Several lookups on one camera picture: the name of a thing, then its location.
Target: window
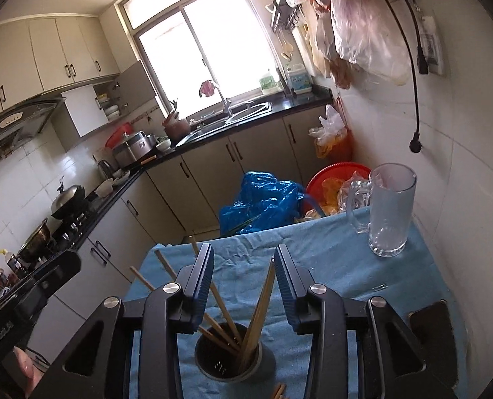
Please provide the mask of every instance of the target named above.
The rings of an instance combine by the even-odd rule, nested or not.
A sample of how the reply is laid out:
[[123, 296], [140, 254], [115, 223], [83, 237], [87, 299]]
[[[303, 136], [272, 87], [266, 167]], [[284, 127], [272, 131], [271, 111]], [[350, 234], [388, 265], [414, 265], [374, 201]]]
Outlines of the window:
[[222, 103], [218, 91], [200, 96], [204, 81], [233, 99], [259, 93], [259, 79], [275, 68], [247, 0], [127, 0], [123, 7], [163, 102], [177, 100], [181, 117]]

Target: blue plastic bag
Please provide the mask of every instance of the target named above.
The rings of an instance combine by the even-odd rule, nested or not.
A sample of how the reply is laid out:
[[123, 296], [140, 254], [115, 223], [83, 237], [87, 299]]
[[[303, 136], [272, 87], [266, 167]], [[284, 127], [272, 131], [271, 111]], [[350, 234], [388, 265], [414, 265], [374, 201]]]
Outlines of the blue plastic bag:
[[293, 181], [278, 181], [265, 172], [247, 172], [234, 204], [219, 212], [221, 235], [248, 234], [293, 224], [300, 217], [304, 192]]

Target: glass mug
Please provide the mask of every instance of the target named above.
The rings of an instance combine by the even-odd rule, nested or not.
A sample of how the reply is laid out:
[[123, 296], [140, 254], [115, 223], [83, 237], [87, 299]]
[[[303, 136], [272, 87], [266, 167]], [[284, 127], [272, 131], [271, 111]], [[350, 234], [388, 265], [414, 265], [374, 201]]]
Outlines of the glass mug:
[[[352, 182], [346, 203], [347, 216], [358, 234], [368, 233], [368, 246], [376, 255], [398, 255], [406, 245], [410, 230], [416, 174], [399, 163], [384, 163], [371, 171], [366, 183]], [[354, 216], [356, 191], [370, 193], [371, 221]]]

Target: table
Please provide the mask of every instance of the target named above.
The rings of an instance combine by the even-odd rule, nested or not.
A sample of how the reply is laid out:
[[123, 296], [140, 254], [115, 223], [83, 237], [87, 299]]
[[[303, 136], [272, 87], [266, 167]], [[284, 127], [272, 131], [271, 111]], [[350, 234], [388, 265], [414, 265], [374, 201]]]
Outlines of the table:
[[[358, 217], [367, 209], [357, 210]], [[285, 226], [273, 230], [238, 235], [210, 242], [215, 250], [213, 280], [226, 302], [235, 322], [248, 325], [254, 311], [269, 266], [270, 257], [278, 244], [286, 244], [296, 264], [310, 269], [316, 282], [327, 285], [343, 297], [368, 300], [374, 295], [387, 299], [407, 321], [410, 312], [438, 300], [446, 300], [456, 337], [459, 381], [456, 394], [467, 397], [466, 349], [467, 338], [457, 303], [445, 285], [433, 257], [418, 229], [411, 225], [405, 250], [394, 258], [380, 258], [368, 248], [367, 235], [357, 235], [348, 224], [346, 214]], [[162, 247], [161, 252], [178, 272], [194, 263], [191, 245]], [[154, 286], [169, 281], [154, 249], [150, 250], [141, 273]], [[136, 280], [125, 300], [148, 295], [147, 288]], [[224, 322], [210, 293], [207, 312], [218, 322]], [[227, 385], [204, 377], [194, 363], [194, 348], [200, 334], [178, 335], [184, 397], [197, 398], [269, 398], [278, 382], [287, 383], [286, 396], [303, 397], [309, 364], [311, 335], [297, 336], [287, 323], [279, 288], [275, 282], [262, 341], [276, 357], [276, 377], [259, 385]], [[349, 333], [349, 349], [355, 345]], [[135, 345], [133, 356], [137, 358]], [[350, 398], [357, 398], [357, 363], [349, 353]], [[136, 398], [137, 364], [131, 374], [131, 397]]]

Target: window frame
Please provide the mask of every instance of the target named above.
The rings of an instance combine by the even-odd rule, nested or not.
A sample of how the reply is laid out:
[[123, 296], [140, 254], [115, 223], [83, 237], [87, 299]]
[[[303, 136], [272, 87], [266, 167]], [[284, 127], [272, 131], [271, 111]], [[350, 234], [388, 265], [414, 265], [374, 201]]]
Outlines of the window frame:
[[[150, 19], [148, 19], [147, 21], [145, 21], [144, 23], [142, 23], [140, 26], [138, 26], [136, 28], [132, 27], [132, 25], [130, 23], [130, 19], [128, 18], [128, 14], [126, 13], [125, 4], [128, 1], [129, 0], [121, 0], [118, 3], [119, 11], [123, 17], [123, 20], [125, 22], [127, 29], [128, 29], [128, 33], [130, 34], [130, 36], [134, 40], [134, 43], [135, 43], [136, 48], [139, 52], [139, 55], [141, 56], [141, 58], [143, 60], [143, 64], [144, 64], [145, 68], [147, 69], [147, 73], [150, 74], [151, 81], [154, 83], [154, 86], [158, 92], [158, 96], [159, 96], [159, 98], [160, 98], [160, 100], [161, 100], [161, 102], [162, 102], [163, 106], [165, 107], [165, 110], [168, 114], [170, 114], [173, 111], [173, 106], [169, 102], [169, 98], [167, 97], [165, 90], [163, 90], [163, 87], [160, 83], [160, 80], [158, 79], [158, 76], [156, 75], [154, 68], [152, 67], [152, 64], [150, 63], [149, 57], [146, 54], [146, 51], [145, 51], [143, 44], [141, 42], [141, 39], [140, 39], [140, 36], [142, 34], [149, 31], [150, 29], [154, 28], [160, 22], [164, 21], [165, 19], [169, 18], [170, 16], [172, 16], [176, 13], [182, 14], [182, 16], [184, 17], [184, 20], [186, 22], [187, 27], [189, 28], [193, 38], [195, 39], [195, 42], [197, 43], [197, 47], [199, 49], [199, 52], [202, 55], [202, 61], [204, 62], [205, 66], [208, 68], [208, 71], [209, 71], [211, 77], [213, 78], [213, 80], [216, 83], [218, 83], [218, 79], [215, 77], [215, 73], [211, 68], [210, 62], [208, 61], [208, 58], [206, 57], [204, 49], [202, 48], [202, 45], [200, 44], [200, 41], [197, 37], [197, 34], [195, 33], [193, 26], [191, 25], [191, 21], [190, 21], [189, 17], [187, 16], [185, 9], [184, 9], [185, 6], [195, 2], [197, 0], [180, 0], [176, 3], [174, 3], [173, 5], [165, 8], [164, 10], [160, 11], [159, 13], [155, 14]], [[263, 23], [259, 19], [259, 16], [255, 11], [255, 8], [253, 7], [252, 2], [250, 0], [245, 0], [245, 2], [250, 7], [250, 9], [253, 11], [256, 19], [258, 19], [258, 23], [260, 24], [261, 30], [263, 31], [264, 36], [265, 36], [265, 40], [267, 41], [267, 44], [269, 45], [269, 49], [271, 51], [272, 58], [274, 59], [274, 64], [276, 67], [279, 67], [280, 61], [277, 58], [277, 54], [275, 52], [274, 46], [268, 37], [267, 31], [264, 28]], [[255, 98], [255, 97], [259, 97], [261, 95], [262, 95], [261, 88], [257, 88], [255, 90], [247, 91], [245, 93], [242, 93], [242, 94], [235, 96], [235, 97], [232, 97], [232, 98], [224, 98], [221, 95], [221, 100], [224, 101], [225, 99], [229, 99], [232, 101], [232, 104], [234, 104], [234, 103], [243, 102], [243, 101]], [[209, 112], [209, 111], [214, 111], [214, 110], [222, 110], [222, 109], [223, 109], [223, 103], [218, 102], [217, 104], [208, 106], [207, 108], [204, 108], [200, 111], [195, 111], [192, 115], [198, 114], [198, 113], [205, 113], [205, 112]]]

